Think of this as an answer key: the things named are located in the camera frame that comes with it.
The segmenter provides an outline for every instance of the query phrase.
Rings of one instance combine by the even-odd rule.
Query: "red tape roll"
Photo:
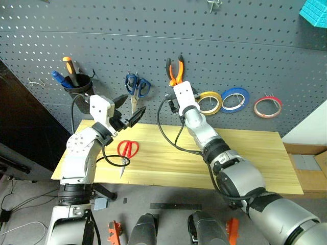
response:
[[[258,103],[260,103],[261,101],[266,101],[266,100],[271,100],[271,101],[274,101],[274,102],[277,103],[278,110],[275,113],[273,113],[271,115],[267,115],[267,114],[260,113],[258,111],[258,109],[256,108],[257,105],[258,105]],[[274,97],[274,96],[265,96],[265,97],[262,97],[261,99],[258,99],[255,102],[253,109],[254,109],[255,114],[257,116],[259,116],[259,117],[262,117],[262,118],[274,118],[274,117],[277,117],[281,113],[281,111],[282,111],[282,101],[280,99],[278,99],[277,97]]]

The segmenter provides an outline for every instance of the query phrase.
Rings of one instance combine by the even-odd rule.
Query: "black tool holder cup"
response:
[[[76,74],[78,82],[81,84],[78,88],[64,88],[72,98],[75,98],[78,94],[94,95],[93,84],[91,78],[84,74]],[[70,77],[65,77],[66,80],[71,81]],[[75,101],[77,107],[83,114],[90,114],[90,104],[86,102],[82,97],[79,97]]]

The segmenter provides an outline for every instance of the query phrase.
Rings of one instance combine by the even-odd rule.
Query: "red scissors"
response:
[[[124,147],[124,150],[123,150],[123,153],[121,154],[121,151],[120,151],[120,148],[122,146],[123,143],[126,143],[125,147]],[[132,148],[133,148],[133,145],[136,145],[136,150],[134,151],[134,153],[132,154]],[[131,140],[123,140],[121,141],[118,146],[117,146],[117,152],[118,152],[118,155],[120,156],[124,156],[124,157],[127,157],[128,159],[131,159],[133,156],[136,155],[136,153],[138,152],[138,148],[139,148],[139,144],[137,141],[131,141]],[[126,160],[123,158],[122,159],[122,163],[123,164],[126,164]],[[124,170],[125,170],[125,167],[121,167],[121,177],[124,173]]]

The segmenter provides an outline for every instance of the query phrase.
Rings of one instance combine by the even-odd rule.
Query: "yellow tape roll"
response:
[[[214,100],[217,101],[217,104],[215,107],[213,107],[211,110],[207,110],[207,111],[202,111],[200,109],[200,112],[205,115],[205,116],[209,116],[209,115],[213,115],[213,114],[216,114],[220,107],[222,106],[223,104],[223,100],[221,99],[220,97],[220,94],[217,93],[217,92],[213,92],[213,91],[207,91],[207,92],[203,92],[200,94],[200,98],[197,99],[197,103],[200,103],[201,100],[205,99],[205,98],[213,98]]]

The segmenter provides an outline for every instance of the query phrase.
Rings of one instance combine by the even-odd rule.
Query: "pliers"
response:
[[[167,59],[166,63],[166,73],[169,78],[169,86],[175,86],[179,83],[182,83],[182,77],[184,72],[184,59],[182,55],[178,56],[178,64],[179,64],[179,70],[177,77],[174,78],[173,72],[172,72],[172,60],[170,58]]]

